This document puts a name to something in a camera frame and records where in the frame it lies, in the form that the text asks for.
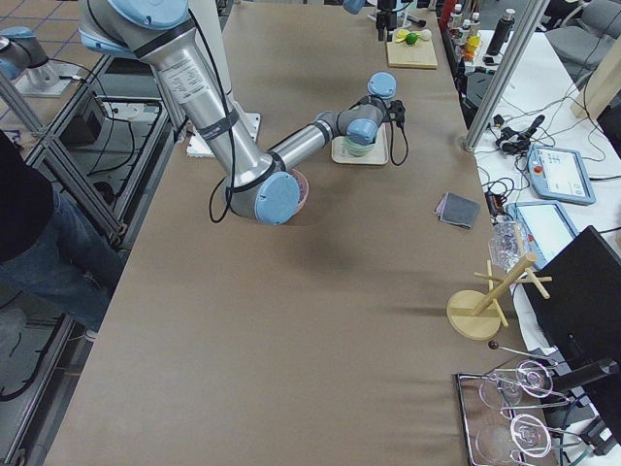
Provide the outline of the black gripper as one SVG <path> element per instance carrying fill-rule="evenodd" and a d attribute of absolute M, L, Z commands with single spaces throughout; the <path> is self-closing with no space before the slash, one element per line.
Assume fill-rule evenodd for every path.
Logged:
<path fill-rule="evenodd" d="M 397 24 L 396 7 L 396 0 L 376 1 L 376 31 L 379 40 L 392 39 Z"/>
<path fill-rule="evenodd" d="M 405 129 L 406 109 L 401 100 L 393 100 L 388 108 L 390 119 L 401 130 Z"/>

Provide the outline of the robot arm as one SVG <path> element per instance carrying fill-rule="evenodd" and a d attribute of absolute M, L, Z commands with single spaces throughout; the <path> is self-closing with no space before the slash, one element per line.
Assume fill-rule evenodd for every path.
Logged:
<path fill-rule="evenodd" d="M 403 108 L 397 83 L 386 72 L 370 78 L 368 93 L 348 110 L 327 111 L 268 151 L 257 147 L 219 70 L 195 15 L 185 1 L 83 1 L 79 31 L 93 51 L 148 64 L 226 172 L 224 210 L 279 225 L 300 203 L 292 169 L 344 137 L 368 146 L 378 129 Z"/>
<path fill-rule="evenodd" d="M 344 0 L 343 8 L 350 14 L 357 15 L 363 9 L 365 0 Z M 376 31 L 380 41 L 391 42 L 392 33 L 397 25 L 396 0 L 376 1 Z"/>

